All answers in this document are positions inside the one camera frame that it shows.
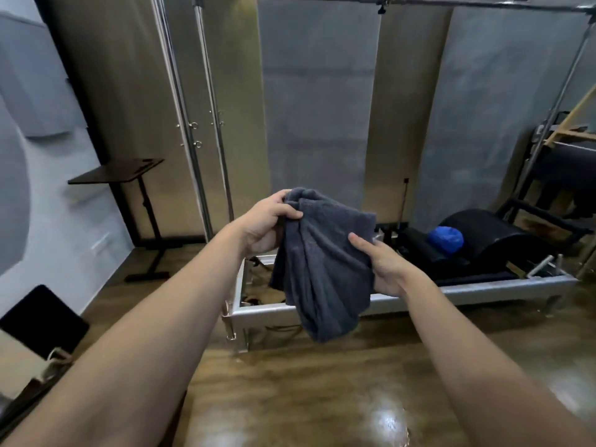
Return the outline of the silver metal reformer frame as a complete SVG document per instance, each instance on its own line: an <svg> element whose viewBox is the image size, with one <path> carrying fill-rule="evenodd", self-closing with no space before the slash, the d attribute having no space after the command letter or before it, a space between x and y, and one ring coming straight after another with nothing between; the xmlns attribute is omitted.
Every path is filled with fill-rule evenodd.
<svg viewBox="0 0 596 447"><path fill-rule="evenodd" d="M222 310L222 321L227 339L237 352L249 350L247 332L251 328L289 327L299 325L296 308L284 303L242 306L242 292L247 284L252 262L243 260L235 280L233 296ZM456 306L481 305L510 300L544 300L550 311L562 303L578 285L579 280L561 267L543 260L535 271L548 270L549 276L533 275L524 279L480 282L442 287L443 294Z"/></svg>

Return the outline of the person's right hand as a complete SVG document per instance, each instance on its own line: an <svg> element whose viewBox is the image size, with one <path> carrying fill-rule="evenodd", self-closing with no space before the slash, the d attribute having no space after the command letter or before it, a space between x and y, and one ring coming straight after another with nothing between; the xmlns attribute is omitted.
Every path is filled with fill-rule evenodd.
<svg viewBox="0 0 596 447"><path fill-rule="evenodd" d="M390 246L378 241L380 253L378 258L370 258L374 272L374 290L376 293L391 297L400 297L405 294L408 279L415 275L416 267L405 260Z"/></svg>

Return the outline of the silver metal tower frame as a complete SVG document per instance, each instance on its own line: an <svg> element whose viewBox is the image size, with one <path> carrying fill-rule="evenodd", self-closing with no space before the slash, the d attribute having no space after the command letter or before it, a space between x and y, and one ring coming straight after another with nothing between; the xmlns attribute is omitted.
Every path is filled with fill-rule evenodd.
<svg viewBox="0 0 596 447"><path fill-rule="evenodd" d="M521 144L581 49L566 103L596 79L583 12L322 0L156 0L213 229L312 187L428 231L515 186ZM168 27L162 28L166 21Z"/></svg>

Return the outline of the black arc barrel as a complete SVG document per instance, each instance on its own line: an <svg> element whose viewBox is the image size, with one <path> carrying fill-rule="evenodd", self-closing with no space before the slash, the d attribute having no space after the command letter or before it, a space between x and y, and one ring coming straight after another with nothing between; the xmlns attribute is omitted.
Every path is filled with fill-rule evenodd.
<svg viewBox="0 0 596 447"><path fill-rule="evenodd" d="M439 226L461 233L464 242L454 256L465 260L472 269L496 269L506 262L540 262L550 254L545 241L488 210L462 210L445 218Z"/></svg>

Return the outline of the wooden stick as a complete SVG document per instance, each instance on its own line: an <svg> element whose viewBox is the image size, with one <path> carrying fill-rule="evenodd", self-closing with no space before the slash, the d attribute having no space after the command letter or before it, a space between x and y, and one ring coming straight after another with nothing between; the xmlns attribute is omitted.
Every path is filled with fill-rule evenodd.
<svg viewBox="0 0 596 447"><path fill-rule="evenodd" d="M570 136L573 139L581 139L596 142L596 133L587 133L573 130L572 127L575 125L575 120L578 118L587 107L596 103L596 83L589 89L583 98L575 105L570 111L567 117L555 128L546 140L542 143L544 147L552 148L555 146L555 141L560 136Z"/></svg>

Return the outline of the black adjustable stand table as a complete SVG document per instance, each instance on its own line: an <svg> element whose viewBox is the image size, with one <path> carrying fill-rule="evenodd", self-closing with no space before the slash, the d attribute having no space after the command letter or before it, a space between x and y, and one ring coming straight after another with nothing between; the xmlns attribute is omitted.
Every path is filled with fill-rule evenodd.
<svg viewBox="0 0 596 447"><path fill-rule="evenodd" d="M142 197L142 204L147 213L154 234L154 245L149 249L157 251L153 262L144 273L130 274L124 281L128 284L138 282L162 281L170 278L167 271L159 271L158 266L166 251L174 246L167 246L163 239L154 213L153 205L145 186L143 176L145 173L160 165L162 158L136 158L112 161L101 165L89 172L81 174L67 181L68 185L122 185L137 182Z"/></svg>

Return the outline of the person's right forearm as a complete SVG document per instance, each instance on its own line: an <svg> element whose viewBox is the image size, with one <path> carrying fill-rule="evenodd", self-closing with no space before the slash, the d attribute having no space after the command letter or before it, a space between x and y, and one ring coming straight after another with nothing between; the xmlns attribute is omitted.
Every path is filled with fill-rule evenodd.
<svg viewBox="0 0 596 447"><path fill-rule="evenodd" d="M417 269L398 279L462 429L478 447L596 447L583 423Z"/></svg>

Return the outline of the blue ball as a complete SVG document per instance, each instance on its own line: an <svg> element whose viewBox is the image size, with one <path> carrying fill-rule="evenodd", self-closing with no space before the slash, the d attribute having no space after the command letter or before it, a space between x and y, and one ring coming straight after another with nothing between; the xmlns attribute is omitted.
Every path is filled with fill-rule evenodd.
<svg viewBox="0 0 596 447"><path fill-rule="evenodd" d="M456 228L438 226L427 233L427 241L445 255L458 253L465 244L464 235Z"/></svg>

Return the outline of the black reformer carriage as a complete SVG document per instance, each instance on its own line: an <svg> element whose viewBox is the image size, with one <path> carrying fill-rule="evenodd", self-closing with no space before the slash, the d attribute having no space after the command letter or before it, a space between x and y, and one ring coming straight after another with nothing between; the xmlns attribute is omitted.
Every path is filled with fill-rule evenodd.
<svg viewBox="0 0 596 447"><path fill-rule="evenodd" d="M396 251L426 273L439 287L510 281L518 278L504 265L475 266L459 254L447 255L430 244L424 233L406 228L395 241Z"/></svg>

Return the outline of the dark grey towel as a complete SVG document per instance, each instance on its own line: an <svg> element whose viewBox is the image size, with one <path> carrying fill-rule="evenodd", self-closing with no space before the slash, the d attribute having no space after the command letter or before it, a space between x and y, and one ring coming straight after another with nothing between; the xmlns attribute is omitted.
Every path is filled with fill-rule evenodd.
<svg viewBox="0 0 596 447"><path fill-rule="evenodd" d="M269 287L284 292L313 341L327 343L352 332L370 306L371 259L348 236L371 242L377 218L314 189L294 188L284 201L303 216L284 221Z"/></svg>

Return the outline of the black padded chair apparatus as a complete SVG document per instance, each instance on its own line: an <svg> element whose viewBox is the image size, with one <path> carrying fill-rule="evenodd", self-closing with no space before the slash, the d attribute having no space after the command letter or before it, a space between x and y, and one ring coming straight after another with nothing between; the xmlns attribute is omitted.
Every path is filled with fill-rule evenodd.
<svg viewBox="0 0 596 447"><path fill-rule="evenodd" d="M508 223L512 224L517 212L522 210L547 221L570 233L561 244L563 251L588 235L596 234L596 139L588 139L585 132L564 133L564 142L555 141L551 148L544 146L546 152L538 154L533 165L528 183L523 184L519 197L510 197L497 210L497 217L504 219L509 213ZM543 192L536 205L525 202L524 197L533 181L543 184ZM572 194L573 209L564 216L557 216L549 211L551 203L559 191Z"/></svg>

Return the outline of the black square pad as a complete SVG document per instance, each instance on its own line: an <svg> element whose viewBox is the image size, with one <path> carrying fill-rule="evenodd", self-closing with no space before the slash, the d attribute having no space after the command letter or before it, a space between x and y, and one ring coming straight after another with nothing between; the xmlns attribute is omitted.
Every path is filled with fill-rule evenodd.
<svg viewBox="0 0 596 447"><path fill-rule="evenodd" d="M46 285L38 285L0 317L0 330L43 359L60 348L71 354L90 325Z"/></svg>

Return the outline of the person's left hand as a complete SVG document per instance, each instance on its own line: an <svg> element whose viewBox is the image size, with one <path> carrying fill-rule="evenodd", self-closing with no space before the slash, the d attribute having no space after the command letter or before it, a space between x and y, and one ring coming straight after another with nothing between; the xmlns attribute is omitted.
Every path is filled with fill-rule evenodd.
<svg viewBox="0 0 596 447"><path fill-rule="evenodd" d="M287 220L272 214L274 204L287 204L286 197L291 189L282 189L257 202L246 214L238 219L244 238L246 256L260 255L279 247Z"/></svg>

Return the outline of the person's left forearm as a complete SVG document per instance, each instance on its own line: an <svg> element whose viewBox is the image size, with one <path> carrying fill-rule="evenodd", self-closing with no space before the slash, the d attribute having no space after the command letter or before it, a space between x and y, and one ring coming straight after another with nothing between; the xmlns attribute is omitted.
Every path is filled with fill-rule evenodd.
<svg viewBox="0 0 596 447"><path fill-rule="evenodd" d="M157 447L245 248L237 219L77 359L1 447Z"/></svg>

